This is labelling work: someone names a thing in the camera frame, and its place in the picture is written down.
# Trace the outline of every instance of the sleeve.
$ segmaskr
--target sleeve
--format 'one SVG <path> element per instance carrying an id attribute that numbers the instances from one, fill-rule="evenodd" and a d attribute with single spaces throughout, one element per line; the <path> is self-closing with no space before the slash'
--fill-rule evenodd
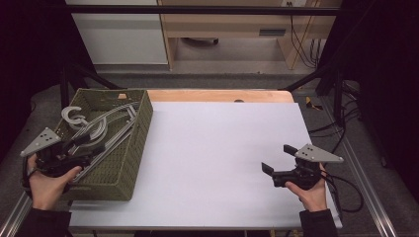
<path id="1" fill-rule="evenodd" d="M 337 237 L 338 231 L 330 209 L 309 212 L 308 210 L 299 213 L 301 227 L 304 237 Z"/>
<path id="2" fill-rule="evenodd" d="M 70 224 L 70 218 L 70 212 L 32 208 L 15 236 L 65 236 L 68 225 Z"/>

